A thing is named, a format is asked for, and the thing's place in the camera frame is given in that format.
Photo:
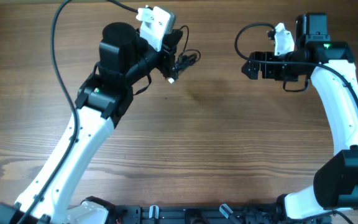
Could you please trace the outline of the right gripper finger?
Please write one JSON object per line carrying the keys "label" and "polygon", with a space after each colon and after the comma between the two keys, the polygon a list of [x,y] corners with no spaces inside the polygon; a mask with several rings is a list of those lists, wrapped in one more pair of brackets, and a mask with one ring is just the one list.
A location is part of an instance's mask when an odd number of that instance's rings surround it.
{"label": "right gripper finger", "polygon": [[263,52],[252,52],[249,55],[249,59],[250,60],[262,61],[263,60]]}
{"label": "right gripper finger", "polygon": [[251,80],[257,80],[260,71],[260,63],[253,60],[248,60],[242,66],[241,72]]}

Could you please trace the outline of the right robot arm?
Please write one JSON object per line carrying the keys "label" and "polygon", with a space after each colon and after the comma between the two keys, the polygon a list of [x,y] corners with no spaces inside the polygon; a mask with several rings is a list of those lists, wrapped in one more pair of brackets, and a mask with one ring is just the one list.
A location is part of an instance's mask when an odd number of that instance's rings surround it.
{"label": "right robot arm", "polygon": [[243,74],[283,84],[304,76],[305,85],[313,85],[321,98],[334,144],[333,157],[315,173],[313,184],[279,196],[269,208],[269,220],[324,223],[358,210],[358,82],[349,44],[331,40],[323,12],[298,16],[294,34],[283,24],[269,24],[267,35],[274,51],[252,52]]}

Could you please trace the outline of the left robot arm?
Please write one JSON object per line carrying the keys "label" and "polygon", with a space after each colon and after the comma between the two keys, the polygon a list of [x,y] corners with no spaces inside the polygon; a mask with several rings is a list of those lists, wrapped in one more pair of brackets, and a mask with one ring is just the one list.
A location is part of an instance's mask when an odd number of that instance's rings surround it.
{"label": "left robot arm", "polygon": [[115,22],[103,29],[99,61],[71,104],[72,116],[50,157],[13,205],[0,203],[0,223],[114,223],[113,204],[88,197],[70,207],[72,195],[96,151],[134,98],[133,85],[159,70],[178,76],[177,45],[183,29],[135,29]]}

